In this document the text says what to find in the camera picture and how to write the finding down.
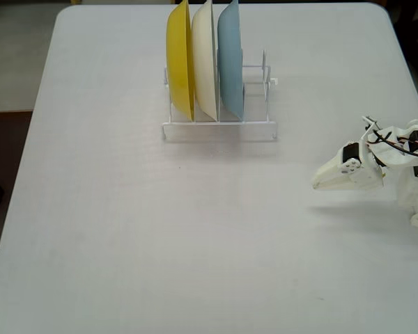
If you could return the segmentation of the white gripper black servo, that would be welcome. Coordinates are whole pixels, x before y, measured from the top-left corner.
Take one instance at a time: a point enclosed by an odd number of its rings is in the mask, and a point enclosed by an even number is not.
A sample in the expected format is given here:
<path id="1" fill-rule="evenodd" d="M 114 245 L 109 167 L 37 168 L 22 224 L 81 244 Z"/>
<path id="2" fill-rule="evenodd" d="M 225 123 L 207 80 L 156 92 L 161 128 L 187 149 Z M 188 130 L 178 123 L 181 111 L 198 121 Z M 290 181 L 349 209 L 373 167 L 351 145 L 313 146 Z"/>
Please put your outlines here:
<path id="1" fill-rule="evenodd" d="M 383 186 L 382 168 L 366 143 L 349 142 L 314 173 L 315 190 L 369 190 Z"/>

